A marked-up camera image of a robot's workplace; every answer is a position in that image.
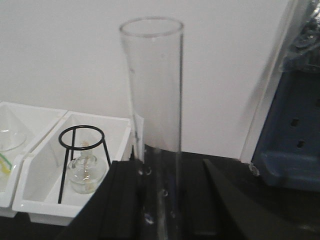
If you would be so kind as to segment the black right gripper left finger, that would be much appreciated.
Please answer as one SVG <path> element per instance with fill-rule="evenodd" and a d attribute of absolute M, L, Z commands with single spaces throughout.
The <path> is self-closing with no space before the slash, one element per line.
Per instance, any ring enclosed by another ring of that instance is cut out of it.
<path fill-rule="evenodd" d="M 141 164 L 113 161 L 93 196 L 58 240 L 137 240 L 142 209 Z"/>

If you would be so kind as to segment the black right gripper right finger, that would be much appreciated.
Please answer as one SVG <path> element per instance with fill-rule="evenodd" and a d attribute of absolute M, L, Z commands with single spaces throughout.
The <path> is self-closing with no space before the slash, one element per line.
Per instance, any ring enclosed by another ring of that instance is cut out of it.
<path fill-rule="evenodd" d="M 230 158 L 181 165 L 185 240 L 317 240 L 320 195 L 274 187 Z"/>

